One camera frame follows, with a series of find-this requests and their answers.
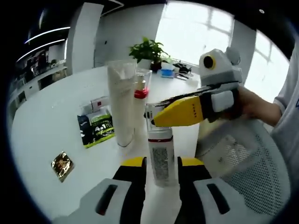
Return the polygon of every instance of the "white sleeve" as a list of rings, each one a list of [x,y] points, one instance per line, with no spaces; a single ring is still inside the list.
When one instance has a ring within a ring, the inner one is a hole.
[[[285,79],[285,84],[282,87],[279,95],[274,99],[274,103],[280,107],[282,114],[285,112],[285,109],[292,98],[295,86],[298,82],[298,48],[299,45],[295,44],[290,60],[288,74]]]

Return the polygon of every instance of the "green leaves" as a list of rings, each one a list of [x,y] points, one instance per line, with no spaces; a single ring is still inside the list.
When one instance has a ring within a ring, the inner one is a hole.
[[[148,59],[155,63],[161,61],[161,54],[166,54],[162,50],[160,46],[163,46],[160,42],[155,42],[154,40],[149,40],[146,37],[142,38],[143,43],[135,44],[134,46],[130,47],[130,56],[137,59],[137,63],[140,62],[142,59]]]

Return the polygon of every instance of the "red lid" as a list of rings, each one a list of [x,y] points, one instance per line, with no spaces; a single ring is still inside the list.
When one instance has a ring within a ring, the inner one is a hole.
[[[145,87],[143,90],[135,90],[134,97],[137,99],[144,99],[147,97],[149,89]]]

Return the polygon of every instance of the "person's hand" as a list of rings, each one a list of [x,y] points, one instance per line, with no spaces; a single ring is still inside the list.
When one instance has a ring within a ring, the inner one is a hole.
[[[281,118],[281,111],[277,104],[269,103],[250,90],[240,86],[238,88],[239,99],[234,110],[239,110],[242,116],[260,119],[263,122],[275,126]],[[225,113],[225,118],[232,119],[235,111]]]

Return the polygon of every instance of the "potted plant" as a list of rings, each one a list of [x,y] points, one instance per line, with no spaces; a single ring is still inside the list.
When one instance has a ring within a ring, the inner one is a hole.
[[[162,43],[149,40],[146,37],[143,37],[142,40],[142,43],[130,47],[129,55],[137,59],[139,68],[154,68],[152,70],[157,71],[158,69],[156,68],[161,68],[161,54],[168,54],[162,50]]]

